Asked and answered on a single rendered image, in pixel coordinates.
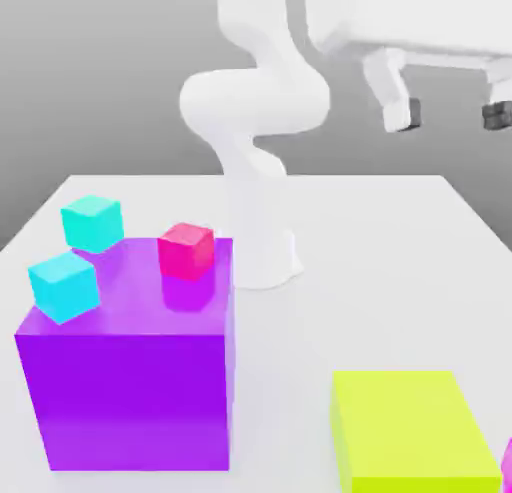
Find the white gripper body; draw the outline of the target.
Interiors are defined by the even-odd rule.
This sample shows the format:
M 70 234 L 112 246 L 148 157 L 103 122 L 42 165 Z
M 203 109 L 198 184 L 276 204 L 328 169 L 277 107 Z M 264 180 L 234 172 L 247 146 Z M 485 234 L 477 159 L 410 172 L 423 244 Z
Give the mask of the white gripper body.
M 512 0 L 305 0 L 313 46 L 391 47 L 512 66 Z

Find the small red cube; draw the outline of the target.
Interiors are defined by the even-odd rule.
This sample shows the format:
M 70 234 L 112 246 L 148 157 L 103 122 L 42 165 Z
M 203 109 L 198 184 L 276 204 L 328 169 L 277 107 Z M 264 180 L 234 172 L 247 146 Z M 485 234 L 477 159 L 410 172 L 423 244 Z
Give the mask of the small red cube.
M 182 280 L 199 279 L 214 262 L 214 232 L 177 223 L 157 239 L 161 274 Z

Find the small teal cube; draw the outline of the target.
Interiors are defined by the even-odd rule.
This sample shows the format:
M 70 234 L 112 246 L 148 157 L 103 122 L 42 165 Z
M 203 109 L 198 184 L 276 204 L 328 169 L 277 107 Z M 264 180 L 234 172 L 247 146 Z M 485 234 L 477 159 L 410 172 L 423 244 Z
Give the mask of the small teal cube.
M 124 238 L 119 201 L 87 195 L 61 209 L 68 246 L 99 254 Z

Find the small pink cube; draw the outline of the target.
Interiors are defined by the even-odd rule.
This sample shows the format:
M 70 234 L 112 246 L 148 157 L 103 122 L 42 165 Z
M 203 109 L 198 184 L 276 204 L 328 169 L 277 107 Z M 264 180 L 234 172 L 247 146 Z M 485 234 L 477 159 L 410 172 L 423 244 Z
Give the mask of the small pink cube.
M 502 493 L 512 493 L 512 437 L 509 439 L 501 461 Z

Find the small cyan cube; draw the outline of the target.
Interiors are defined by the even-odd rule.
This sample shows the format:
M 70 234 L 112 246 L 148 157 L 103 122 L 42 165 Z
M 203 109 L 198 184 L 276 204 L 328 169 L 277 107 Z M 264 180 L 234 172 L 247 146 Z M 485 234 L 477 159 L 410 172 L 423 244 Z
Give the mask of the small cyan cube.
M 72 251 L 30 266 L 35 306 L 64 324 L 100 306 L 95 267 Z

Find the large yellow box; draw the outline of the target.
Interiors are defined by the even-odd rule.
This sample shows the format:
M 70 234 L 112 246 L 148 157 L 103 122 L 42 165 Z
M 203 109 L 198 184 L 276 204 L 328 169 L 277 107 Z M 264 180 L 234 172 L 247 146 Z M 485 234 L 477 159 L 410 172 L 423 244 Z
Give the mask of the large yellow box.
M 341 493 L 499 493 L 502 476 L 449 371 L 336 371 Z

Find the large purple box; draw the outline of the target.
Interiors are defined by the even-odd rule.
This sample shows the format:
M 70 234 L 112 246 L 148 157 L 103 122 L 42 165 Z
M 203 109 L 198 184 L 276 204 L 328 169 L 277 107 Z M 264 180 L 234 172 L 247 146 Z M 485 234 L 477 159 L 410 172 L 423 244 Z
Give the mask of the large purple box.
M 225 471 L 235 339 L 232 242 L 197 281 L 160 273 L 152 238 L 88 256 L 98 308 L 63 324 L 32 309 L 15 334 L 57 471 Z

